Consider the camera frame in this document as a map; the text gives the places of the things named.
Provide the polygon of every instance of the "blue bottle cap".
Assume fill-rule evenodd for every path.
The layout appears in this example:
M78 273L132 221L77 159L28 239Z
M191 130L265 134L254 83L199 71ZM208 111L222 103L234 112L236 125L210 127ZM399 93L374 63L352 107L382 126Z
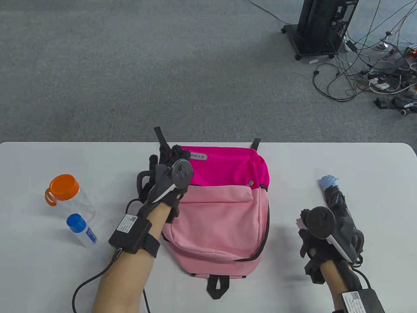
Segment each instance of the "blue bottle cap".
M82 232L85 229L85 227L87 226L87 223L81 217L81 215L71 214L67 218L67 225L70 227L70 229L73 232L79 233L79 232Z

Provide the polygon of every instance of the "forearm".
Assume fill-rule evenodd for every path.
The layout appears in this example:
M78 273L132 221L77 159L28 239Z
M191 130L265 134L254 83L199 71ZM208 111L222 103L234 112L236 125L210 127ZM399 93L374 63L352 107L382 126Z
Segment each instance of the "forearm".
M149 234L159 239L171 207L161 203L148 220ZM148 280L154 258L146 251L136 254L122 252L119 259L103 275L95 298L93 313L138 313L141 293Z
M348 292L349 289L339 273L333 261L327 261L320 266L320 271L329 287L332 294L333 304L335 310L343 309L341 294Z

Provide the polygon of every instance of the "magenta backpack top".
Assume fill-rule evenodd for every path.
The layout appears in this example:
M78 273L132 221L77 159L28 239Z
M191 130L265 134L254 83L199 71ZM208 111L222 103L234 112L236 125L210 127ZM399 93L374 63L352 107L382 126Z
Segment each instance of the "magenta backpack top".
M192 185L246 186L252 181L252 189L269 186L268 167L255 149L189 146L183 149L191 152Z

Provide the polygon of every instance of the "black glove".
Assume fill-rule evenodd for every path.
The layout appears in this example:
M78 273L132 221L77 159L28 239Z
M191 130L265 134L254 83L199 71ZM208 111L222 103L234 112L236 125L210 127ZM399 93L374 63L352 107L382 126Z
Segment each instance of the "black glove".
M303 210L301 212L301 219L306 224L306 216L310 210ZM324 284L325 280L320 271L320 265L327 262L328 260L332 261L344 261L344 258L340 255L337 249L329 244L327 240L321 240L314 237L308 230L300 229L298 231L301 239L303 240L303 245L300 250L301 257L305 257L307 254L310 258L310 261L304 267L306 275L310 275L311 280L315 284Z
M179 145L175 145L171 149L168 144L164 144L160 146L159 151L160 151L159 163L158 163L158 157L156 155L151 155L149 157L149 171L139 173L138 178L137 178L136 184L137 184L137 189L138 189L138 198L139 198L139 201L141 201L142 203L147 202L150 192L156 190L156 188L153 189L156 183L156 176L159 175L159 177L163 177L164 173L166 173L172 167L172 165L180 159L185 159L187 161L190 161L190 156L191 156L190 151L183 150L182 147ZM149 176L149 182L147 182L142 187L142 179L145 176ZM158 202L165 203L172 207L170 215L167 219L167 223L172 223L174 218L178 217L179 200L187 192L187 189L188 189L188 185L181 189L175 188L173 191L169 192L162 199L158 201Z

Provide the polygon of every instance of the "plastic water bottle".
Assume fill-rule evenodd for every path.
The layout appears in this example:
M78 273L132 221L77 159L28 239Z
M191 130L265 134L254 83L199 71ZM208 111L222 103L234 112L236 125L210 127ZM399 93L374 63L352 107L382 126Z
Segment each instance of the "plastic water bottle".
M93 205L72 175L63 174L55 177L45 190L45 200L52 207L59 204L67 209L69 214L78 213L90 226L93 220L94 224L99 224Z
M87 248L91 248L97 243L97 237L78 213L71 214L67 218L67 225Z

